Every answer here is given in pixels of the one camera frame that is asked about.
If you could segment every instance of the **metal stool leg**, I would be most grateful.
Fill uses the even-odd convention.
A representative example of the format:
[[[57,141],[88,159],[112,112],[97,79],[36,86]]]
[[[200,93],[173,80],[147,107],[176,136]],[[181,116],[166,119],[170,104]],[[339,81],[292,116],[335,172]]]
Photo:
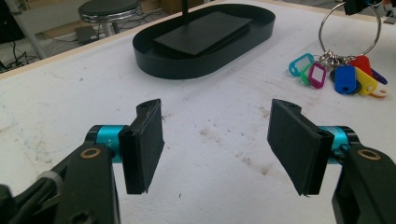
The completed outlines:
[[[111,29],[110,29],[110,24],[109,24],[109,23],[103,23],[102,26],[103,26],[103,31],[105,32],[105,35],[106,35],[106,36],[111,36],[111,35],[113,35],[113,34],[111,33]]]
[[[33,49],[35,50],[35,54],[37,54],[37,57],[39,59],[47,58],[46,53],[44,53],[44,50],[41,48],[40,44],[38,43],[38,40],[35,37],[35,34],[33,34],[33,32],[30,30],[29,25],[26,23],[23,15],[22,15],[22,12],[17,7],[15,2],[13,0],[6,0],[6,3],[9,7],[9,11],[11,12],[15,21],[17,22],[17,24],[20,26],[21,30],[23,31],[23,34],[26,36],[26,38],[29,39]]]
[[[112,22],[111,24],[113,25],[114,34],[119,34],[120,33],[119,25],[116,22]]]

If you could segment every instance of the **pink key tag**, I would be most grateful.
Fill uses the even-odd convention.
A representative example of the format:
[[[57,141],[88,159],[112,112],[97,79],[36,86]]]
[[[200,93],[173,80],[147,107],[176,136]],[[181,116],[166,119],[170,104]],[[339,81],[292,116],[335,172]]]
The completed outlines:
[[[325,78],[326,68],[319,63],[312,64],[308,74],[309,83],[311,83],[314,88],[320,89],[324,85]]]

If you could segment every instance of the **green key tag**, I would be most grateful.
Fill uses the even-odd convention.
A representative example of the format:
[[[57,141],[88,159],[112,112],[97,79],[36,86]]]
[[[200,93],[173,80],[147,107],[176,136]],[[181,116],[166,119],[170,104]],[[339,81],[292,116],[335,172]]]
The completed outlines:
[[[309,80],[308,80],[308,73],[309,73],[309,70],[311,69],[311,66],[312,66],[312,63],[307,65],[306,68],[303,70],[303,72],[300,73],[301,80],[307,86],[311,86],[311,83],[309,83]]]

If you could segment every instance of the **purple key tag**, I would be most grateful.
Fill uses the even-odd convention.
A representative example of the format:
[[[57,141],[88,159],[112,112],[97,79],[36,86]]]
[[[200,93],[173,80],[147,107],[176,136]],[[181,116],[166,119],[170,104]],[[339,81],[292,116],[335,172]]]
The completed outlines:
[[[375,80],[377,80],[378,82],[387,85],[388,81],[386,78],[384,78],[383,76],[381,76],[379,73],[377,73],[373,68],[372,68],[372,73],[373,73],[373,78]]]
[[[341,94],[350,94],[356,90],[356,71],[352,65],[339,66],[335,69],[335,90]]]
[[[326,79],[326,68],[319,63],[314,63],[309,70],[308,80],[316,89],[320,89],[324,85]]]
[[[299,57],[298,59],[292,61],[289,64],[289,71],[294,77],[299,77],[300,74],[304,71],[304,69],[311,63],[314,63],[314,56],[310,53],[306,53],[305,55]]]

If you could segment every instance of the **bar stool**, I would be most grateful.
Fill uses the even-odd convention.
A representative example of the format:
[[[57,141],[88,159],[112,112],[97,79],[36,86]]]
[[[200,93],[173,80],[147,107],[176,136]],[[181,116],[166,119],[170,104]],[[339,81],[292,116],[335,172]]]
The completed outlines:
[[[78,8],[78,14],[85,22],[100,23],[106,36],[111,36],[110,23],[114,33],[120,32],[117,21],[132,18],[141,13],[138,0],[91,0]]]

